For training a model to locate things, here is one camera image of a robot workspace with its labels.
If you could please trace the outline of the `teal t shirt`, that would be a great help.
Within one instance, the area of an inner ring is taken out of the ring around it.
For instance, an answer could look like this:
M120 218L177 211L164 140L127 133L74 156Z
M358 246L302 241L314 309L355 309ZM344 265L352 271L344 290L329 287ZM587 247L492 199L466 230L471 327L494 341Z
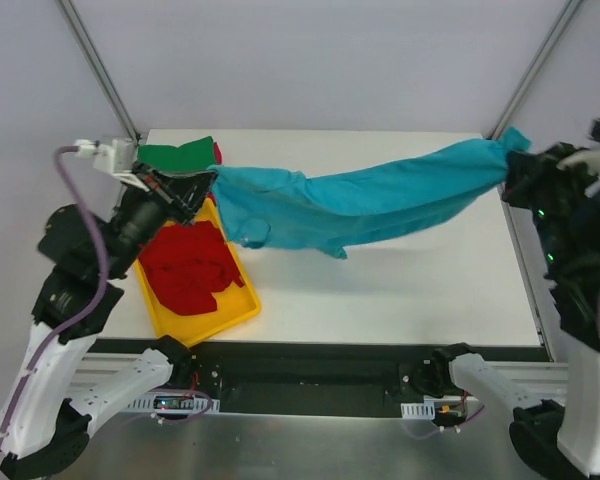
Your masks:
M465 140L424 156L319 177L216 165L212 193L229 241L344 259L348 246L451 220L505 180L510 153L530 146L522 132L509 128L499 140Z

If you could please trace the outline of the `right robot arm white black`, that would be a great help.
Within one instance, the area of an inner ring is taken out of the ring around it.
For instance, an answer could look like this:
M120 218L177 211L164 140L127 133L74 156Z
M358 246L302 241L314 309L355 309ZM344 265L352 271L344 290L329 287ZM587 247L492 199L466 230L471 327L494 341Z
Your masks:
M472 347L436 349L411 373L421 395L476 397L508 429L521 460L547 479L600 479L600 147L558 143L512 153L505 203L530 211L560 327L571 340L566 400L530 393Z

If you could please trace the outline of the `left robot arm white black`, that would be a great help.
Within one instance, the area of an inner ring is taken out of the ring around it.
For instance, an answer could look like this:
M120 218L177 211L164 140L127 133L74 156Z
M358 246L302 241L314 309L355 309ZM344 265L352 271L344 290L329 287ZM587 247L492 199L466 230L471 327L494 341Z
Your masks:
M123 297L118 281L167 222L187 226L213 183L211 170L165 174L145 164L110 220L83 198L56 210L38 245L52 262L32 310L18 378L0 410L0 473L41 479L73 464L96 432L137 397L191 383L190 350L162 336L129 366L86 391L69 385Z

